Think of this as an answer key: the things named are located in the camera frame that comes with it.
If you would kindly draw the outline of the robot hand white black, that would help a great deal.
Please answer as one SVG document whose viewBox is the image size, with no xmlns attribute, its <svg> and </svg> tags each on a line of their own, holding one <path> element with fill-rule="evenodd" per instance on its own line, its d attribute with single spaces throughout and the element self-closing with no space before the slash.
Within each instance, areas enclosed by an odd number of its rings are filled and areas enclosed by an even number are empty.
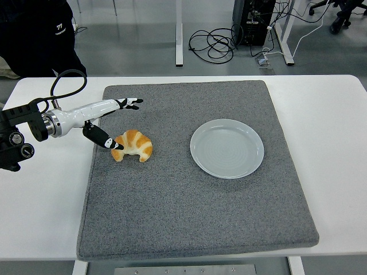
<svg viewBox="0 0 367 275">
<path fill-rule="evenodd" d="M 54 138 L 62 137 L 72 128 L 82 128 L 83 135 L 95 144 L 104 148 L 123 150 L 124 147 L 121 144 L 114 141 L 109 134 L 93 125 L 92 122 L 119 109 L 137 110 L 139 109 L 137 104 L 142 102 L 142 99 L 137 98 L 109 99 L 84 105 L 70 111 L 51 110 L 48 112 L 48 116 L 52 119 L 54 125 L 52 136 Z"/>
</svg>

